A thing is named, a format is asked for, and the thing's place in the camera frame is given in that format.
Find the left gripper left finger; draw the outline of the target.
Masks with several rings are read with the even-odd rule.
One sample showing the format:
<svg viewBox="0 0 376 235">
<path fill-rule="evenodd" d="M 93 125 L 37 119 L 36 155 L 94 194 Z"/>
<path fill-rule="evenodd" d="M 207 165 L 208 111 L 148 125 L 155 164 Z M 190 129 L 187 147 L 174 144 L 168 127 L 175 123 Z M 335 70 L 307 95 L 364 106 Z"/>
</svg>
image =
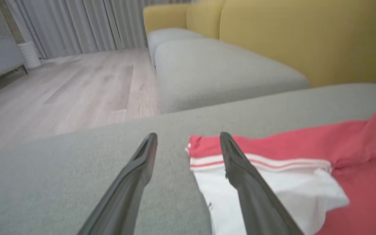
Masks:
<svg viewBox="0 0 376 235">
<path fill-rule="evenodd" d="M 145 186 L 150 182 L 158 146 L 148 134 L 100 199 L 79 235 L 132 235 Z"/>
</svg>

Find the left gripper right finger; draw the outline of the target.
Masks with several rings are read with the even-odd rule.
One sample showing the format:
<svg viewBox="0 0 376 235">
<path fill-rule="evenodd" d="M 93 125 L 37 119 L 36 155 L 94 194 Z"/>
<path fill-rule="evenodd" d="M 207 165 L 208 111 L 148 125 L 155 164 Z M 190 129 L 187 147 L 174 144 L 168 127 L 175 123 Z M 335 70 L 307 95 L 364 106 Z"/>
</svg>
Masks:
<svg viewBox="0 0 376 235">
<path fill-rule="evenodd" d="M 302 235 L 294 219 L 227 132 L 220 133 L 226 178 L 237 190 L 248 235 Z"/>
</svg>

